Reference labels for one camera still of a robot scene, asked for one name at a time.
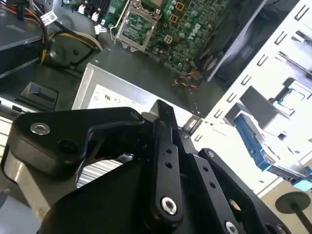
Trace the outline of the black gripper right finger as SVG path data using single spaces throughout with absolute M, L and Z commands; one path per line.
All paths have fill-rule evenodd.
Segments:
M 289 234 L 288 227 L 211 149 L 197 152 L 173 120 L 175 234 Z

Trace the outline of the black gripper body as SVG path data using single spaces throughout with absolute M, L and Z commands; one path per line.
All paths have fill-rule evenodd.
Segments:
M 217 234 L 177 160 L 128 162 L 61 198 L 41 234 Z

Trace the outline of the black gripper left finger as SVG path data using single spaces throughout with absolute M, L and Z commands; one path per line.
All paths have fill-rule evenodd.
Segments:
M 64 196 L 135 160 L 176 156 L 173 108 L 162 100 L 148 118 L 130 107 L 39 112 L 13 121 L 1 162 L 32 208 L 46 214 Z

